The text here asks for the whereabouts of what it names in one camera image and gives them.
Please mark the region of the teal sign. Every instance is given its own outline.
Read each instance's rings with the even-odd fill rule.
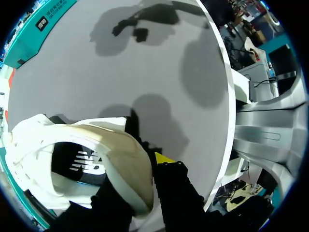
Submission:
[[[48,33],[77,0],[49,0],[26,21],[9,48],[4,64],[18,69],[35,56]]]

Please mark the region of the shoe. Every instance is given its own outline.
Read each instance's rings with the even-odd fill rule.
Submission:
[[[124,132],[125,125],[125,117],[88,119],[66,125],[36,115],[12,130],[5,159],[20,188],[29,189],[47,209],[65,210],[69,201],[91,208],[90,197],[97,193],[99,182],[96,180],[93,185],[84,180],[94,178],[97,172],[109,177],[136,216],[144,216],[153,207],[151,164],[141,145]],[[63,142],[88,149],[74,154],[74,162],[67,166],[71,172],[82,174],[84,178],[80,181],[53,172],[55,150],[60,154],[57,144]],[[66,156],[63,153],[62,159],[66,160]]]

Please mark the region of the black cable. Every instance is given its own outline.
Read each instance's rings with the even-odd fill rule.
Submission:
[[[251,81],[251,77],[249,74],[244,74],[244,76],[248,76],[249,77],[249,81]]]
[[[264,80],[264,81],[261,81],[261,82],[259,82],[256,86],[254,86],[254,88],[256,88],[256,87],[258,87],[260,84],[262,84],[262,83],[264,83],[264,82],[266,82],[266,81],[272,81],[272,80],[276,80],[276,78],[269,78],[269,79],[267,79],[267,80]]]

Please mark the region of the black logo patch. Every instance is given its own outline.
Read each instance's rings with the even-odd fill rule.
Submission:
[[[35,26],[36,26],[40,31],[43,31],[47,24],[48,24],[47,19],[46,19],[44,16],[42,16],[42,18],[40,18],[40,20],[36,23]]]

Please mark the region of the black glove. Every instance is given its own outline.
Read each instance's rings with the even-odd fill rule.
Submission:
[[[130,205],[114,189],[107,175],[96,195],[91,197],[91,206],[96,214],[118,218],[128,226],[134,214]]]

